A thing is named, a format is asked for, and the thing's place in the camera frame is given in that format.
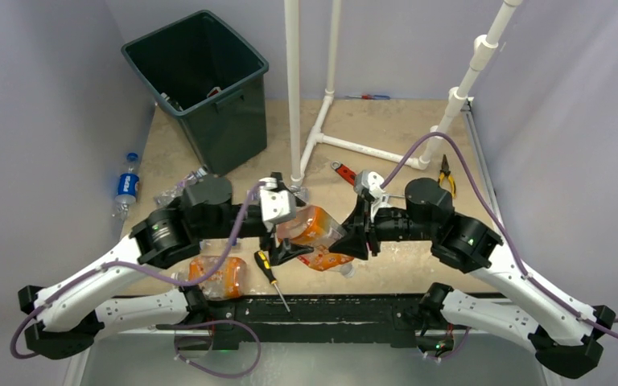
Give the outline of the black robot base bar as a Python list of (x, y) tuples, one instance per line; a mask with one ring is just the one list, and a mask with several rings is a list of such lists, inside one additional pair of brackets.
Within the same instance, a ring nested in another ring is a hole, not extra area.
[(291, 314), (277, 295), (252, 295), (200, 304), (179, 330), (198, 329), (216, 350), (240, 343), (378, 343), (393, 348), (450, 346), (448, 335), (464, 326), (424, 310), (423, 294), (296, 294), (287, 298)]

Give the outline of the red gold label bottle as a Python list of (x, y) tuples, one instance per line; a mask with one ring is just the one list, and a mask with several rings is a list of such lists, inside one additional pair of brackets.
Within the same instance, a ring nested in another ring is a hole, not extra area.
[(219, 94), (221, 92), (222, 92), (222, 88), (219, 87), (219, 86), (215, 86), (207, 93), (206, 97), (207, 98), (214, 97), (215, 95), (217, 95), (217, 94)]

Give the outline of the clear bottle white cap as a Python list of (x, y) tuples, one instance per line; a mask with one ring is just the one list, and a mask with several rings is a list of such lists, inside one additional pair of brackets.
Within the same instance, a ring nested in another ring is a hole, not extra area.
[(173, 98), (171, 98), (170, 96), (168, 96), (165, 92), (161, 93), (161, 97), (175, 110), (178, 112), (183, 111), (182, 106), (179, 104), (178, 101), (174, 100)]

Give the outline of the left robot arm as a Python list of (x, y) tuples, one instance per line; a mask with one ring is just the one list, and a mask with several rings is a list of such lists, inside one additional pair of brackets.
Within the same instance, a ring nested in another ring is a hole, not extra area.
[(18, 292), (26, 318), (14, 333), (11, 354), (66, 359), (113, 334), (152, 325), (205, 324), (208, 302), (204, 277), (179, 280), (165, 272), (200, 253), (204, 240), (255, 237), (263, 250), (286, 253), (275, 230), (305, 205), (278, 172), (259, 180), (241, 204), (233, 202), (230, 181), (205, 175), (166, 207), (151, 212), (106, 254), (48, 287)]

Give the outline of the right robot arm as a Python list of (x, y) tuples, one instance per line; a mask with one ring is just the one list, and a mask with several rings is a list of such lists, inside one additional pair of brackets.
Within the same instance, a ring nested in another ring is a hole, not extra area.
[(518, 264), (490, 227), (456, 212), (450, 192), (435, 180), (410, 181), (402, 208), (385, 203), (382, 183), (375, 172), (357, 177), (356, 206), (344, 221), (345, 234), (331, 246), (333, 253), (365, 260), (384, 242), (427, 241), (444, 265), (489, 284), (510, 304), (435, 283), (418, 306), (424, 329), (452, 324), (488, 332), (524, 347), (542, 366), (569, 379), (598, 366), (604, 349), (594, 323), (611, 327), (613, 310), (582, 303), (549, 282), (537, 285), (538, 275)]

